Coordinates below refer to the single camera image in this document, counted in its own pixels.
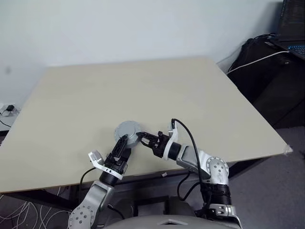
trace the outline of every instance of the black cable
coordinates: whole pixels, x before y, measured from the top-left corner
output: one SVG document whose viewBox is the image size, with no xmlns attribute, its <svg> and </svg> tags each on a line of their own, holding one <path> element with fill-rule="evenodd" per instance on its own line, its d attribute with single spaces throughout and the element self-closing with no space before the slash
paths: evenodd
<svg viewBox="0 0 305 229">
<path fill-rule="evenodd" d="M 181 200 L 181 201 L 184 201 L 184 200 L 183 200 L 183 198 L 181 198 L 181 196 L 180 196 L 180 186 L 181 186 L 181 184 L 182 184 L 187 178 L 189 178 L 190 174 L 191 174 L 191 172 L 189 171 L 188 174 L 186 175 L 186 177 L 183 178 L 183 179 L 179 182 L 179 184 L 178 184 L 178 186 L 177 186 L 177 196 L 178 196 L 179 200 Z"/>
<path fill-rule="evenodd" d="M 268 33 L 268 34 L 258 35 L 258 36 L 256 36 L 256 37 L 254 37 L 254 39 L 261 38 L 261 37 L 274 36 L 274 35 L 275 35 L 275 33 L 272 32 L 272 33 Z"/>
<path fill-rule="evenodd" d="M 108 204 L 107 206 L 110 210 L 112 211 L 115 211 L 116 213 L 118 213 L 122 219 L 125 219 L 124 215 L 118 210 L 118 209 L 115 209 L 111 204 Z"/>
<path fill-rule="evenodd" d="M 78 197 L 79 197 L 79 203 L 81 203 L 82 201 L 82 197 L 81 197 L 81 187 L 82 187 L 82 181 L 84 180 L 84 177 L 87 173 L 91 172 L 92 170 L 95 170 L 95 167 L 94 168 L 91 168 L 89 170 L 87 170 L 81 177 L 81 181 L 80 181 L 80 186 L 79 186 L 79 190 L 78 190 Z"/>
<path fill-rule="evenodd" d="M 195 154 L 196 154 L 196 159 L 197 159 L 197 169 L 198 169 L 198 177 L 199 177 L 199 182 L 200 182 L 200 192 L 201 192 L 203 201 L 205 202 L 205 206 L 203 207 L 203 209 L 208 209 L 210 204 L 211 204 L 211 195 L 212 194 L 210 192 L 209 187 L 202 180 L 202 174 L 200 172 L 200 168 L 201 168 L 200 159 L 199 159 L 199 154 L 198 154 L 198 150 L 197 150 L 195 140 L 194 140 L 193 135 L 191 134 L 190 130 L 186 127 L 186 125 L 183 124 L 183 122 L 181 122 L 178 119 L 173 118 L 172 119 L 172 125 L 174 125 L 174 122 L 178 122 L 178 123 L 180 123 L 180 125 L 182 125 L 184 127 L 184 129 L 189 134 L 190 139 L 192 141 L 192 144 L 193 144 L 193 147 L 194 147 L 194 150 L 195 150 Z"/>
<path fill-rule="evenodd" d="M 199 184 L 200 184 L 200 182 L 196 182 L 195 184 L 193 184 L 193 186 L 187 191 L 187 193 L 185 194 L 185 196 L 184 196 L 183 198 L 181 198 L 181 199 L 180 199 L 180 197 L 179 197 L 179 199 L 180 199 L 181 201 L 185 201 L 185 200 L 189 197 L 189 195 L 190 195 L 190 193 L 193 191 L 193 189 L 196 188 Z"/>
<path fill-rule="evenodd" d="M 8 126 L 8 127 L 10 127 L 10 128 L 11 128 L 11 126 L 10 126 L 10 125 L 5 124 L 5 123 L 4 123 L 4 122 L 2 122 L 1 120 L 0 120 L 0 123 L 2 123 L 3 125 L 6 125 L 6 126 Z"/>
</svg>

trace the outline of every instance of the round metal object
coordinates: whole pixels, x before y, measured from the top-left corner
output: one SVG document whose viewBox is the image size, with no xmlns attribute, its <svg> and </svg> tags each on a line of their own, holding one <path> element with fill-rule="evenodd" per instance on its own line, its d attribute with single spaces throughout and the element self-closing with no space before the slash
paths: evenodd
<svg viewBox="0 0 305 229">
<path fill-rule="evenodd" d="M 127 148 L 136 146 L 139 142 L 137 132 L 141 132 L 140 124 L 135 121 L 121 123 L 114 131 L 114 139 L 117 142 L 124 135 L 128 135 Z"/>
</svg>

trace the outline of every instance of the beige tabletop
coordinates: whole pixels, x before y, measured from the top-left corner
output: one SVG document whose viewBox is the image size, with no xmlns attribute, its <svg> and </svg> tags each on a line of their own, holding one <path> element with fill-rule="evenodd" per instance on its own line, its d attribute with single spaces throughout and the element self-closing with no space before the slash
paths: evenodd
<svg viewBox="0 0 305 229">
<path fill-rule="evenodd" d="M 171 118 L 227 162 L 292 151 L 207 58 L 51 67 L 0 147 L 0 192 L 77 184 L 92 167 L 90 151 L 111 152 L 121 122 L 157 134 Z M 182 127 L 179 135 L 191 143 Z M 128 165 L 126 176 L 180 168 L 140 144 Z"/>
</svg>

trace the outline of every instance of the floor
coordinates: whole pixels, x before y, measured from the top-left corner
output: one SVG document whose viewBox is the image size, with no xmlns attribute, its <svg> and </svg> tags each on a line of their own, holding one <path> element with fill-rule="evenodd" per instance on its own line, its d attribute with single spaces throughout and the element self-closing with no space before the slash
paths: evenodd
<svg viewBox="0 0 305 229">
<path fill-rule="evenodd" d="M 275 156 L 260 163 L 251 170 L 230 180 L 230 190 L 233 204 L 243 224 L 244 229 L 305 229 L 305 127 L 280 129 L 278 133 L 294 149 L 287 156 Z M 120 187 L 112 201 L 115 203 L 122 198 L 150 198 L 163 195 L 176 195 L 176 186 L 180 177 L 169 179 L 166 187 L 164 184 L 143 185 L 142 188 L 130 190 L 128 187 Z M 195 182 L 193 177 L 182 185 L 181 192 L 185 193 Z M 68 190 L 62 190 L 61 196 L 69 194 Z M 200 209 L 202 205 L 200 193 L 195 189 L 187 199 L 194 208 Z M 4 217 L 12 213 L 24 202 L 7 196 L 0 199 L 0 216 Z M 162 204 L 142 206 L 139 215 L 161 214 Z M 49 210 L 42 208 L 42 215 Z M 24 219 L 27 208 L 20 216 L 19 223 Z M 58 212 L 51 209 L 48 217 Z M 48 229 L 67 228 L 68 213 L 59 212 L 49 221 Z M 38 220 L 36 227 L 35 208 L 30 205 L 26 220 L 19 225 L 20 229 L 44 229 Z M 17 217 L 13 220 L 0 219 L 0 229 L 16 229 Z"/>
</svg>

